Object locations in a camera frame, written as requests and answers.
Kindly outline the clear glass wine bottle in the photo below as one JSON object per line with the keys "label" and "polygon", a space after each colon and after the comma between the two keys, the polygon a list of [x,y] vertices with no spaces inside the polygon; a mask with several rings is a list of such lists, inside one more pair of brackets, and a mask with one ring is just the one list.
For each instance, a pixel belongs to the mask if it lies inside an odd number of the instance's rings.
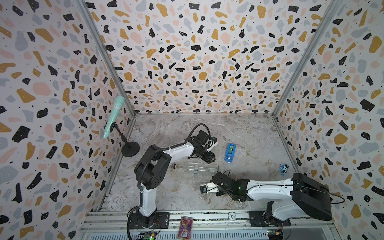
{"label": "clear glass wine bottle", "polygon": [[220,171],[220,167],[217,165],[201,163],[173,164],[172,168],[175,170],[190,171],[194,173],[216,173]]}

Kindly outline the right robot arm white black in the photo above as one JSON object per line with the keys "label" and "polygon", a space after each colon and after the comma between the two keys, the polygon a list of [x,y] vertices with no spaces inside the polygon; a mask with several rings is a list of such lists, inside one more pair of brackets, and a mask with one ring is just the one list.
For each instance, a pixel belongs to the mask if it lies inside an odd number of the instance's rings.
{"label": "right robot arm white black", "polygon": [[261,182],[234,180],[218,172],[200,189],[202,194],[228,195],[240,203],[268,200],[265,211],[249,212],[252,227],[289,227],[291,218],[311,217],[320,221],[333,218],[329,188],[300,173],[286,180]]}

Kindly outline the clear bubble wrap sheet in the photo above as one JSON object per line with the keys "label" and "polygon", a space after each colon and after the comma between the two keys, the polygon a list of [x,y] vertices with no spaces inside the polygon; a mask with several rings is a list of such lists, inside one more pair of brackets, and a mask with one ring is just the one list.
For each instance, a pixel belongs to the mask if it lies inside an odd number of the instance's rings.
{"label": "clear bubble wrap sheet", "polygon": [[[187,163],[201,163],[201,164],[208,164],[204,162],[203,160],[196,158],[196,159],[182,159],[182,160],[177,160],[173,163],[170,164],[169,171],[170,174],[172,175],[172,179],[180,184],[186,184],[191,187],[199,187],[200,190],[200,185],[211,183],[212,177],[218,173],[194,173],[190,171],[183,171],[183,170],[175,170],[172,168],[173,164],[187,164]],[[209,165],[217,165],[220,167],[219,172],[223,172],[222,170],[222,164],[213,162]]]}

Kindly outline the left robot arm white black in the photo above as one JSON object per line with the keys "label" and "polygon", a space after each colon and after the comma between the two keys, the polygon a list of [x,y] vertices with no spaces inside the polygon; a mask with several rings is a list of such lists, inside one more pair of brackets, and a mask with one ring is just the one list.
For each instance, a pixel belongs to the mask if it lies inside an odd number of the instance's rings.
{"label": "left robot arm white black", "polygon": [[160,223],[162,229],[168,228],[166,218],[169,214],[158,214],[156,206],[157,187],[165,179],[171,161],[197,157],[210,164],[216,160],[212,148],[218,140],[210,134],[199,131],[197,136],[189,136],[182,143],[160,148],[151,145],[135,167],[138,181],[139,205],[128,214],[128,227],[131,229],[149,229]]}

